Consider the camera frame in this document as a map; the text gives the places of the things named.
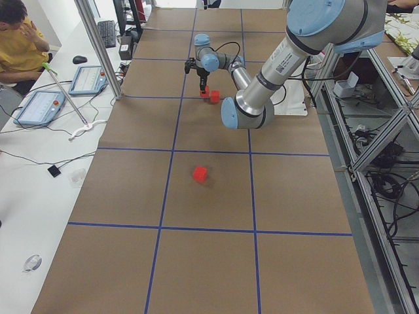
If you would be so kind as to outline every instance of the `blue joint cap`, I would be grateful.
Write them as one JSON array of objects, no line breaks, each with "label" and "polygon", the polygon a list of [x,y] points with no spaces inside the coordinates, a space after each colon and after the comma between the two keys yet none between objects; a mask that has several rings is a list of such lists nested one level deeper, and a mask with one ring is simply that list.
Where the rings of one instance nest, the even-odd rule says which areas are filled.
[{"label": "blue joint cap", "polygon": [[378,33],[369,35],[357,41],[351,41],[350,43],[335,46],[334,51],[336,54],[348,54],[350,52],[359,52],[366,49],[377,47],[384,36],[384,30]]},{"label": "blue joint cap", "polygon": [[206,54],[201,58],[201,64],[208,72],[214,72],[220,66],[220,61],[214,54]]},{"label": "blue joint cap", "polygon": [[221,120],[223,124],[229,129],[238,128],[238,113],[231,97],[225,98],[221,105]]},{"label": "blue joint cap", "polygon": [[206,44],[210,44],[210,36],[207,34],[198,34],[194,38],[194,45],[195,46],[205,46]]},{"label": "blue joint cap", "polygon": [[342,12],[345,1],[293,0],[287,15],[288,28],[296,36],[315,35],[337,19]]}]

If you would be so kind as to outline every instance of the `small black device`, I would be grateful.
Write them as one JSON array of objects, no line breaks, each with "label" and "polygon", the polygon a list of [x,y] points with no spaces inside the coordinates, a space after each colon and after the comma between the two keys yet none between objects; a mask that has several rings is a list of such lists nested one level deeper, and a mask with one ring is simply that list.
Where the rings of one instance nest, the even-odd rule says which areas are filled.
[{"label": "small black device", "polygon": [[121,60],[132,59],[132,37],[124,35],[120,38],[119,56]]},{"label": "small black device", "polygon": [[87,62],[87,58],[84,57],[84,56],[75,56],[73,58],[73,63],[74,64],[80,64],[80,63],[84,63],[84,62]]},{"label": "small black device", "polygon": [[115,25],[112,20],[99,21],[98,30],[100,37],[102,37],[105,48],[112,48],[117,45],[117,36],[115,31]]},{"label": "small black device", "polygon": [[57,166],[52,165],[51,167],[48,168],[48,172],[55,178],[56,176],[58,176],[61,171],[58,169]]}]

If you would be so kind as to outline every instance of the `yellow shirt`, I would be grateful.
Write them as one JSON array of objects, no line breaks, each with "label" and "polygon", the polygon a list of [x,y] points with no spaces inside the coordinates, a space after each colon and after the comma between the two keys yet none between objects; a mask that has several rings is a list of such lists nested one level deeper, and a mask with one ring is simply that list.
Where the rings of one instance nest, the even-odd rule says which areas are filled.
[{"label": "yellow shirt", "polygon": [[[30,26],[31,20],[26,17],[24,23]],[[0,72],[39,71],[47,61],[48,53],[37,50],[19,29],[0,31]]]}]

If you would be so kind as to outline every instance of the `electronic equipment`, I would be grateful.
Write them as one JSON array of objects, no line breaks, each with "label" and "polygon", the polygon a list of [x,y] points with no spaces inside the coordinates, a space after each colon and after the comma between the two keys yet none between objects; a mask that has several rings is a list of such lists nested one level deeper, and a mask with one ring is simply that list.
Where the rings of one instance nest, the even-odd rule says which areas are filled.
[{"label": "electronic equipment", "polygon": [[132,59],[133,42],[132,37],[124,35],[120,38],[119,57],[121,60]]},{"label": "electronic equipment", "polygon": [[115,14],[117,15],[119,35],[122,36],[125,34],[125,27],[126,27],[125,1],[113,0],[113,6],[115,7]]},{"label": "electronic equipment", "polygon": [[19,125],[45,126],[54,119],[64,101],[62,92],[39,90],[28,99],[13,122]]},{"label": "electronic equipment", "polygon": [[115,31],[115,25],[113,21],[99,21],[98,30],[100,37],[102,37],[105,48],[112,48],[117,45],[117,36]]},{"label": "electronic equipment", "polygon": [[[130,35],[133,41],[138,43],[143,30],[141,21],[138,18],[136,2],[134,0],[113,0],[113,6],[117,15],[119,35],[121,37]],[[135,24],[135,27],[126,29],[127,24]]]},{"label": "electronic equipment", "polygon": [[83,66],[77,69],[68,94],[71,96],[91,96],[98,94],[107,84],[100,66]]},{"label": "electronic equipment", "polygon": [[73,63],[74,64],[80,64],[80,63],[84,63],[84,62],[87,62],[87,58],[84,57],[84,56],[75,56],[73,58]]},{"label": "electronic equipment", "polygon": [[195,69],[200,91],[205,92],[208,75],[218,69],[227,70],[238,91],[234,97],[223,100],[223,124],[232,129],[261,128],[274,118],[277,104],[273,104],[271,97],[283,88],[287,79],[295,79],[291,75],[309,60],[308,56],[321,53],[328,44],[334,45],[335,54],[378,46],[384,35],[385,17],[385,1],[293,0],[287,13],[285,38],[257,75],[252,77],[247,72],[243,58],[238,55],[240,50],[235,55],[220,52],[211,47],[210,36],[204,33],[194,37],[195,58],[185,62],[185,73]]}]

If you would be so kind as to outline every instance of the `label sticker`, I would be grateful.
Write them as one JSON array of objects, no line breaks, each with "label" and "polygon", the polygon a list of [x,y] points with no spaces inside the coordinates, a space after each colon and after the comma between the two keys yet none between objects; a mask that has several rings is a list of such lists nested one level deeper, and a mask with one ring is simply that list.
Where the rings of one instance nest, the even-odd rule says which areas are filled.
[{"label": "label sticker", "polygon": [[300,60],[285,41],[280,43],[272,53],[270,59],[272,60],[272,68],[280,75],[286,75],[290,68]]}]

